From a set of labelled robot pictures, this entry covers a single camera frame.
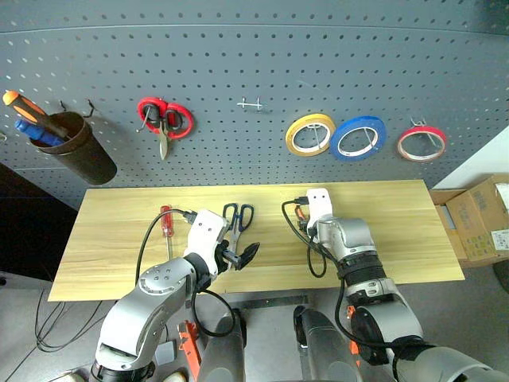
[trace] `scissors handle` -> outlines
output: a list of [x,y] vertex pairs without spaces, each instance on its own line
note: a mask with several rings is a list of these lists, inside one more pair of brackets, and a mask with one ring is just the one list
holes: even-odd
[[[249,209],[251,213],[249,214],[249,220],[247,223],[244,224],[244,211]],[[255,215],[255,207],[252,205],[242,205],[240,207],[240,215],[239,215],[239,232],[246,231],[249,226],[251,225],[251,221],[253,221],[253,216]]]
[[235,220],[238,217],[239,205],[237,203],[228,203],[223,207],[223,217],[230,221],[228,231],[231,231],[235,227]]

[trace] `tool holder cup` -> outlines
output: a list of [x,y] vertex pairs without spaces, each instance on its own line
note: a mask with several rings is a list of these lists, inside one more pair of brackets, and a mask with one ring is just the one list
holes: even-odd
[[68,130],[70,139],[59,146],[30,139],[39,151],[55,158],[91,185],[107,183],[117,174],[117,166],[81,115],[66,111],[53,114],[51,118]]

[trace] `orange screwdriver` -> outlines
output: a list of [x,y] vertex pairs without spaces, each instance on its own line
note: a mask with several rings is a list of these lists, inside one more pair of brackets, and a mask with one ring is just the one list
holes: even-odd
[[68,139],[68,131],[65,127],[55,123],[44,110],[18,92],[9,90],[3,95],[2,100],[5,105],[12,107],[29,122],[51,131],[60,138]]
[[[162,205],[161,212],[169,211],[172,208],[171,205]],[[170,237],[173,236],[173,219],[172,214],[167,213],[161,217],[162,235],[166,238],[166,251],[168,252],[168,260],[173,258],[172,244]]]

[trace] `tabletop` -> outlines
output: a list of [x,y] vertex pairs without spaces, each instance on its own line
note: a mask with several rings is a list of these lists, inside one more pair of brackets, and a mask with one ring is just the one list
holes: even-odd
[[[134,287],[136,259],[150,221],[162,205],[210,209],[227,203],[255,208],[238,250],[259,241],[253,261],[241,271],[223,273],[211,289],[219,293],[338,287],[336,272],[315,279],[305,245],[290,231],[281,203],[325,187],[334,215],[368,223],[387,275],[396,283],[462,280],[463,273],[423,181],[359,181],[293,185],[221,185],[133,189],[89,189],[60,262],[49,301],[119,299]],[[288,208],[294,219],[293,210]],[[190,226],[176,215],[173,255],[181,255]],[[157,225],[146,245],[142,271],[167,259]],[[321,269],[321,259],[313,256]]]

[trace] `gray pegboard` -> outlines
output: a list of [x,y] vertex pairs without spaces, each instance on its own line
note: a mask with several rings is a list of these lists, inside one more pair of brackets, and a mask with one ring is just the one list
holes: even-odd
[[[47,112],[60,111],[62,99],[86,114],[91,99],[94,134],[119,168],[104,187],[421,177],[433,186],[508,121],[503,1],[53,0],[0,7],[1,88],[24,92]],[[196,129],[174,143],[166,162],[155,135],[135,133],[144,96],[181,103],[196,117]],[[243,96],[259,96],[266,107],[243,111],[236,106]],[[287,128],[313,112],[337,126],[376,115],[387,143],[356,163],[328,152],[290,154]],[[444,156],[414,164],[397,155],[410,116],[448,135]],[[2,163],[77,207],[87,185],[27,144],[15,119],[2,109]]]

